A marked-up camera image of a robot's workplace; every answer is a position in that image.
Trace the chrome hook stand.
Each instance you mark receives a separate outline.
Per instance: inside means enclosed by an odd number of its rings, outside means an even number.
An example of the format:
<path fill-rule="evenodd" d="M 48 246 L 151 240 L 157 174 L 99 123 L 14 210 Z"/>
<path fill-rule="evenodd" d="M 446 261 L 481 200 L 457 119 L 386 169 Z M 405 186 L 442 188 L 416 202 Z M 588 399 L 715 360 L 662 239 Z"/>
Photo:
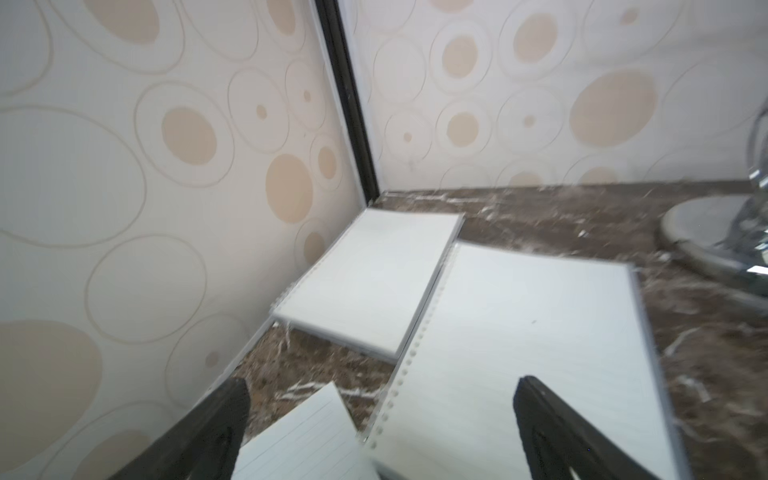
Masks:
<path fill-rule="evenodd" d="M 767 105 L 750 129 L 752 192 L 688 200 L 660 221 L 659 237 L 693 270 L 751 295 L 767 296 Z"/>

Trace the large white spiral notebook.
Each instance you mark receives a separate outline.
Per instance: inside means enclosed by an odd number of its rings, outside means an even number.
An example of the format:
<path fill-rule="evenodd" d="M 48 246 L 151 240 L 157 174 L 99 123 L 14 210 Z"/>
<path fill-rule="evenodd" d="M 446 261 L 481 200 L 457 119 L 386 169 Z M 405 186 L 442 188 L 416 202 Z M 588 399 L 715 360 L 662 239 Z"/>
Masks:
<path fill-rule="evenodd" d="M 464 217 L 367 208 L 271 308 L 276 320 L 399 361 Z"/>

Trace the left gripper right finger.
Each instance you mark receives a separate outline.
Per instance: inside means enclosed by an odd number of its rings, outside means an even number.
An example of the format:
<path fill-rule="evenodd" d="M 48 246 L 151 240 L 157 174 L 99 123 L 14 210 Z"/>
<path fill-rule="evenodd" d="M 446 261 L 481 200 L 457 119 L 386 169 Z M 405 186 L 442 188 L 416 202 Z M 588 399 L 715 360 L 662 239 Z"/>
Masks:
<path fill-rule="evenodd" d="M 655 477 L 534 376 L 519 380 L 513 408 L 533 479 Z"/>

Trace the torn lined paper sheet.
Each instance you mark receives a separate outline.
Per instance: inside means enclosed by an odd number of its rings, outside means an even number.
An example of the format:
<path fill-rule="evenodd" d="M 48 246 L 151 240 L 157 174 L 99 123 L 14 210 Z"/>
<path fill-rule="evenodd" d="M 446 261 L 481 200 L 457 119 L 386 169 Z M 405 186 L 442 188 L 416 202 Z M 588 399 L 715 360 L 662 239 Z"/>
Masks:
<path fill-rule="evenodd" d="M 232 477 L 375 480 L 379 475 L 335 384 L 328 383 L 243 445 Z"/>

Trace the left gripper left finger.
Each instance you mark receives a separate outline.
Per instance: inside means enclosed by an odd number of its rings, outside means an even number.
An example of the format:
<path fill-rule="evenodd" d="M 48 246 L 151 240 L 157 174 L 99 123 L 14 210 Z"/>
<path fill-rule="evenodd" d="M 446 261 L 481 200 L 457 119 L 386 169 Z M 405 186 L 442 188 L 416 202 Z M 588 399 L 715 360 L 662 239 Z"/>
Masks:
<path fill-rule="evenodd" d="M 114 479 L 230 479 L 245 435 L 250 395 L 229 378 Z"/>

